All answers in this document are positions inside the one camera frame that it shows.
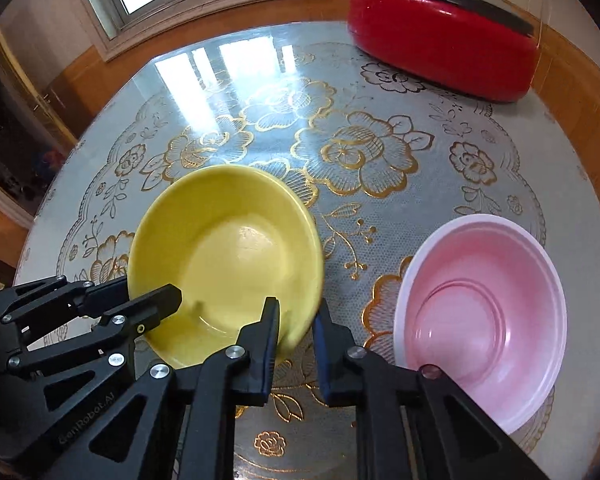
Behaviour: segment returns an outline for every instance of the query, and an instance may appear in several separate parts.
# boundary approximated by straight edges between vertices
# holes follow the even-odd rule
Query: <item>screw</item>
[[[347,355],[352,359],[362,359],[366,355],[366,350],[362,346],[352,346],[347,349]]]
[[[149,370],[149,373],[154,379],[161,379],[169,375],[169,371],[169,367],[166,364],[160,363],[157,365],[153,365],[151,367],[151,370]]]
[[[109,356],[109,364],[111,366],[120,366],[125,362],[125,357],[122,354],[111,354]]]
[[[420,369],[420,373],[424,378],[431,380],[439,379],[440,377],[442,377],[442,370],[436,365],[424,365]]]
[[[244,348],[242,348],[240,345],[232,345],[229,346],[224,353],[229,359],[237,359],[238,357],[242,357],[244,355]]]

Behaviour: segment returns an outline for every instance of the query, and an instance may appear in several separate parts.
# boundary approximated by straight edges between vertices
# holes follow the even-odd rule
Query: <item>plastic bowl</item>
[[[320,301],[324,262],[314,219],[281,181],[255,168],[213,166],[169,186],[142,218],[131,245],[131,298],[173,283],[179,310],[146,334],[180,368],[235,343],[280,301],[278,356],[300,342]]]
[[[535,238],[507,219],[475,214],[448,222],[404,274],[396,363],[438,365],[506,433],[546,399],[566,337],[558,273]]]

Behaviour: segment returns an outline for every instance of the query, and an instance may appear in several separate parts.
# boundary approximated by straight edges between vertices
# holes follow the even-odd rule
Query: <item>purple object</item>
[[[540,244],[499,216],[457,218],[407,268],[395,310],[398,366],[440,366],[506,433],[540,408],[560,370],[567,311]]]

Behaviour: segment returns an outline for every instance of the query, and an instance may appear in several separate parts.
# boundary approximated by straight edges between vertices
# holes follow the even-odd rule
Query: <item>red object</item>
[[[423,79],[492,101],[517,101],[536,41],[441,0],[350,0],[349,31],[366,53]]]

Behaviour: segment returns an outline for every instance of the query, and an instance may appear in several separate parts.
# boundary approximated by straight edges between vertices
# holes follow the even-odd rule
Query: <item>round table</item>
[[[214,164],[261,168],[298,194],[322,239],[334,322],[390,362],[400,277],[431,232],[476,212],[527,229],[558,270],[569,333],[554,389],[512,437],[551,478],[583,476],[600,439],[600,205],[533,92],[491,105],[436,88],[357,50],[343,23],[258,28],[171,52],[138,72],[72,151],[16,282],[125,274],[151,202]],[[72,320],[35,345],[92,322]],[[140,338],[137,373],[153,359]],[[236,416],[236,478],[354,478],[354,412],[322,402],[310,335],[276,367],[268,405]]]

